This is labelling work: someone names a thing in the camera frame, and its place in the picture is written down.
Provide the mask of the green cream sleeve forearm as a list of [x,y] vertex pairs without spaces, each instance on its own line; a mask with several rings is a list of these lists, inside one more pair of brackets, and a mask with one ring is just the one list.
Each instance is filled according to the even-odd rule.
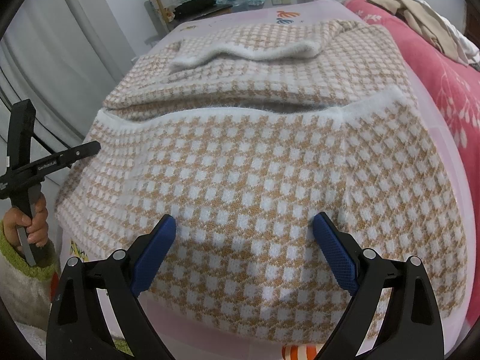
[[15,322],[46,331],[59,261],[52,242],[42,250],[46,258],[31,267],[1,234],[1,300]]

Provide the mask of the person left hand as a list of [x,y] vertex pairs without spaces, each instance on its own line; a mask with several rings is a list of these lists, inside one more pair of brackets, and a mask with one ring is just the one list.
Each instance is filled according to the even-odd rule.
[[37,247],[45,246],[49,241],[47,217],[47,201],[42,193],[35,203],[34,217],[32,219],[17,207],[11,207],[7,213],[4,214],[2,220],[3,233],[7,242],[18,252],[22,252],[17,228],[25,228],[27,241],[30,245]]

